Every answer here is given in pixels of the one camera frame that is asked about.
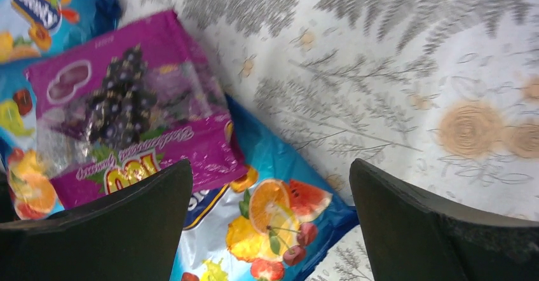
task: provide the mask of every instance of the floral tablecloth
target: floral tablecloth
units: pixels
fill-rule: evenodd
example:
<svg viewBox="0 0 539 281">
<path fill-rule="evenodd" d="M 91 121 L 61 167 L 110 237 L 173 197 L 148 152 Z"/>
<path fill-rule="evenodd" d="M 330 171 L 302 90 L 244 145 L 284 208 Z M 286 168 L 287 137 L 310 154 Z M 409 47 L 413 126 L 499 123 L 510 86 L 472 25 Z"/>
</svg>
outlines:
<svg viewBox="0 0 539 281">
<path fill-rule="evenodd" d="M 347 202 L 359 157 L 539 221 L 539 0 L 123 1 L 123 23 L 174 7 L 225 89 Z M 313 280 L 337 280 L 337 258 L 372 279 L 349 237 Z"/>
</svg>

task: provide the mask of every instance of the watermelon slice illustration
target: watermelon slice illustration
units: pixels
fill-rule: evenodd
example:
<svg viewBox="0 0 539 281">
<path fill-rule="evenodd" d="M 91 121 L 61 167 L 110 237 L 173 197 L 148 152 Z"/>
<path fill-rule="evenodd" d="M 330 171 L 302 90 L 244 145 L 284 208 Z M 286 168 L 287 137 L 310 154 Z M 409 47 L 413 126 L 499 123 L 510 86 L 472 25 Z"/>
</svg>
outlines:
<svg viewBox="0 0 539 281">
<path fill-rule="evenodd" d="M 290 207 L 301 223 L 314 221 L 331 203 L 332 194 L 306 184 L 290 180 Z"/>
</svg>

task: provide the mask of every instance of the blue candy bag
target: blue candy bag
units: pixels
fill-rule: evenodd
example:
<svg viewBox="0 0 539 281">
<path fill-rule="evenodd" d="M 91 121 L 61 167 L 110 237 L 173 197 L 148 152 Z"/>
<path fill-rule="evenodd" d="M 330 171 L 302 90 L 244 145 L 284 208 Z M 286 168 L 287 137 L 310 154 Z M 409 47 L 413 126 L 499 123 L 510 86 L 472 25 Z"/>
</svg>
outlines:
<svg viewBox="0 0 539 281">
<path fill-rule="evenodd" d="M 249 172 L 192 195 L 170 279 L 304 280 L 356 212 L 290 145 L 228 104 Z"/>
<path fill-rule="evenodd" d="M 0 0 L 0 12 L 0 168 L 19 218 L 42 219 L 63 206 L 40 169 L 36 96 L 23 72 L 114 30 L 121 8 L 117 0 Z"/>
<path fill-rule="evenodd" d="M 0 0 L 0 64 L 49 57 L 113 30 L 117 0 Z"/>
<path fill-rule="evenodd" d="M 51 183 L 38 170 L 36 96 L 23 75 L 36 61 L 0 65 L 0 157 L 21 219 L 42 219 L 63 210 Z"/>
</svg>

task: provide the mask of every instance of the fruit candy bag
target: fruit candy bag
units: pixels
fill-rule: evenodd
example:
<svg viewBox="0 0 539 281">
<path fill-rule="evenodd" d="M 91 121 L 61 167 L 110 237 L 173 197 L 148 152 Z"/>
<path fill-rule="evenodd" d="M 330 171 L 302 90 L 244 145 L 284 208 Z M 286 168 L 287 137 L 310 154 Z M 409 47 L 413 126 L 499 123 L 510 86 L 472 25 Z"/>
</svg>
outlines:
<svg viewBox="0 0 539 281">
<path fill-rule="evenodd" d="M 0 157 L 21 219 L 42 219 L 62 210 L 57 194 L 39 167 L 36 96 L 23 69 L 36 60 L 0 65 Z"/>
<path fill-rule="evenodd" d="M 0 64 L 49 57 L 115 29 L 117 0 L 0 0 Z"/>
<path fill-rule="evenodd" d="M 229 100 L 248 173 L 193 193 L 171 281 L 304 280 L 356 212 L 288 144 Z"/>
<path fill-rule="evenodd" d="M 247 169 L 207 59 L 164 11 L 30 66 L 38 153 L 66 209 L 125 188 L 181 159 L 194 191 Z"/>
</svg>

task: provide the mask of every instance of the purple candy bag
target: purple candy bag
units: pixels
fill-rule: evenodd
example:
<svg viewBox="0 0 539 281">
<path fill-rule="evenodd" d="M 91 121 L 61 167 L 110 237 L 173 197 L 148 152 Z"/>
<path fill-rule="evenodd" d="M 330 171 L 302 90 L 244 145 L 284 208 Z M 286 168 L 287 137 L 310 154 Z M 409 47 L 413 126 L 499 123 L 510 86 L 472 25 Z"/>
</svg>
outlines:
<svg viewBox="0 0 539 281">
<path fill-rule="evenodd" d="M 173 11 L 144 18 L 26 71 L 38 154 L 69 209 L 188 159 L 193 191 L 247 173 L 226 99 Z"/>
</svg>

